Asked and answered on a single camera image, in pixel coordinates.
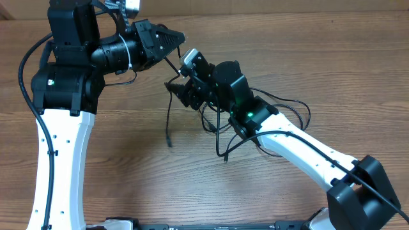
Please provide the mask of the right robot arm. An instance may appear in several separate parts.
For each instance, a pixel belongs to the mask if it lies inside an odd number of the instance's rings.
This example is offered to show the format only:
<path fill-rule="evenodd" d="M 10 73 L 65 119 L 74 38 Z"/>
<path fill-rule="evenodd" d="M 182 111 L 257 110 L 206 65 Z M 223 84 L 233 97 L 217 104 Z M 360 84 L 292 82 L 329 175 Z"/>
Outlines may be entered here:
<path fill-rule="evenodd" d="M 236 61 L 218 65 L 203 57 L 181 58 L 179 73 L 188 83 L 167 84 L 193 109 L 209 104 L 229 114 L 242 139 L 282 156 L 312 178 L 328 205 L 302 224 L 303 229 L 381 229 L 402 209 L 379 161 L 336 151 L 292 124 L 275 106 L 255 96 Z"/>

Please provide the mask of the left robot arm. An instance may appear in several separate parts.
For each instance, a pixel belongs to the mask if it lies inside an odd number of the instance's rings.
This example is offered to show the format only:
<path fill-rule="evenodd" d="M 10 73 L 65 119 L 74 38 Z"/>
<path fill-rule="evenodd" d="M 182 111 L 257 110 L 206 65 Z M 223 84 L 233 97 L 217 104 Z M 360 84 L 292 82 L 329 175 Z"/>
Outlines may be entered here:
<path fill-rule="evenodd" d="M 139 1 L 51 1 L 51 32 L 23 97 L 38 127 L 38 167 L 29 229 L 85 229 L 82 192 L 89 137 L 105 76 L 141 72 L 185 35 L 136 20 Z"/>

